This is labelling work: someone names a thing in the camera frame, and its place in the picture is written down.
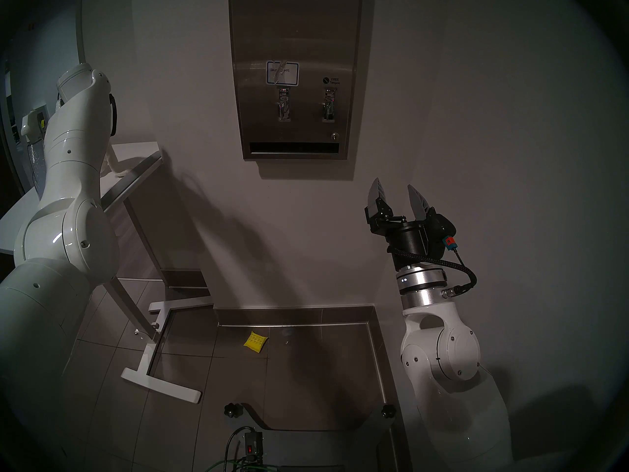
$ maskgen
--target stainless steel dispenser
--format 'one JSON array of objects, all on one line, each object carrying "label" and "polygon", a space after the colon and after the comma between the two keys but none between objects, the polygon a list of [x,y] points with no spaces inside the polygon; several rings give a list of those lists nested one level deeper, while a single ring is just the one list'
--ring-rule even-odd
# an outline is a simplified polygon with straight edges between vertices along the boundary
[{"label": "stainless steel dispenser", "polygon": [[244,159],[346,159],[362,0],[229,0]]}]

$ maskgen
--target black knob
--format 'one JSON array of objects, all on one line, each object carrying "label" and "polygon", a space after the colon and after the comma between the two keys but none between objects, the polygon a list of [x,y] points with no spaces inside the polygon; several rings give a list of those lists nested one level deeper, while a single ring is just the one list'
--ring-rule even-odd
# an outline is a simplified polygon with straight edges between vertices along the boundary
[{"label": "black knob", "polygon": [[238,406],[236,406],[234,403],[229,403],[227,406],[225,406],[224,413],[225,416],[233,418],[238,413]]},{"label": "black knob", "polygon": [[394,418],[396,413],[395,406],[393,404],[385,404],[382,407],[382,416],[385,418]]}]

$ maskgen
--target power switch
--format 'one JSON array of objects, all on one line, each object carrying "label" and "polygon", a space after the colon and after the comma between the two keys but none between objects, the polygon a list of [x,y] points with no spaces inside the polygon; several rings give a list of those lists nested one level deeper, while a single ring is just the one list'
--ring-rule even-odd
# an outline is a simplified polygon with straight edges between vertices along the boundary
[{"label": "power switch", "polygon": [[252,431],[245,433],[245,450],[247,450],[247,461],[262,463],[262,433]]}]

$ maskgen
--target black cable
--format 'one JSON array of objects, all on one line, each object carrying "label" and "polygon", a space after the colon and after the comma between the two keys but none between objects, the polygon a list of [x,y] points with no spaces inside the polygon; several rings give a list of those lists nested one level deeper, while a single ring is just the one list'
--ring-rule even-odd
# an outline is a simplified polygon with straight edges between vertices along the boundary
[{"label": "black cable", "polygon": [[456,256],[457,256],[458,261],[461,263],[461,265],[462,265],[463,267],[465,267],[465,264],[464,264],[464,263],[463,263],[463,261],[461,260],[461,257],[459,257],[459,256],[458,256],[457,249],[452,249],[452,251],[454,252],[454,255],[456,255]]},{"label": "black cable", "polygon": [[455,296],[460,296],[461,294],[468,292],[470,289],[472,289],[476,285],[476,282],[477,282],[476,275],[470,269],[465,267],[463,265],[463,262],[461,262],[460,264],[455,264],[454,262],[443,261],[441,259],[439,260],[429,259],[427,257],[424,257],[423,255],[413,254],[412,252],[407,252],[404,250],[396,249],[394,247],[391,247],[390,245],[389,245],[389,248],[387,249],[387,252],[390,254],[399,255],[400,257],[404,257],[406,259],[414,259],[416,261],[423,262],[425,264],[434,264],[436,266],[447,267],[449,269],[455,269],[457,271],[465,272],[465,274],[467,274],[467,277],[470,278],[470,281],[467,284],[463,284],[462,286],[454,286],[452,288],[452,291],[454,292]]},{"label": "black cable", "polygon": [[240,428],[235,430],[234,433],[231,434],[231,436],[229,437],[229,440],[227,440],[227,446],[225,447],[225,460],[223,461],[223,472],[227,472],[227,455],[229,454],[229,444],[231,443],[231,439],[234,438],[242,430],[255,431],[250,426],[241,426]]}]

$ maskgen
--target green cable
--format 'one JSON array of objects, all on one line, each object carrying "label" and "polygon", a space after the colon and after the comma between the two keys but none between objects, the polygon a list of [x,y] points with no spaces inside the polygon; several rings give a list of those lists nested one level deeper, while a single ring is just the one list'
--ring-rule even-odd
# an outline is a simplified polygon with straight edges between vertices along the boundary
[{"label": "green cable", "polygon": [[[209,467],[209,468],[205,469],[205,472],[209,472],[214,467],[216,467],[217,465],[221,465],[222,463],[223,463],[222,460],[216,462],[214,465],[212,465],[212,467]],[[269,472],[277,472],[277,468],[270,469],[268,467],[260,467],[259,465],[239,464],[237,460],[228,460],[227,463],[228,464],[237,464],[238,467],[236,467],[236,470],[241,470],[241,469],[244,469],[245,467],[249,467],[251,469],[260,469],[260,470],[266,470],[266,471],[269,471]]]},{"label": "green cable", "polygon": [[[214,465],[212,465],[212,467],[209,467],[207,469],[205,469],[205,472],[209,472],[210,470],[212,470],[214,467],[216,467],[217,465],[220,465],[223,463],[223,460],[220,460],[218,462],[216,462]],[[228,464],[237,464],[238,462],[235,460],[228,460],[227,461]]]},{"label": "green cable", "polygon": [[260,467],[259,465],[247,465],[247,464],[242,464],[240,467],[236,467],[236,470],[241,470],[244,468],[267,470],[269,472],[277,472],[279,470],[279,469],[270,469],[268,467]]}]

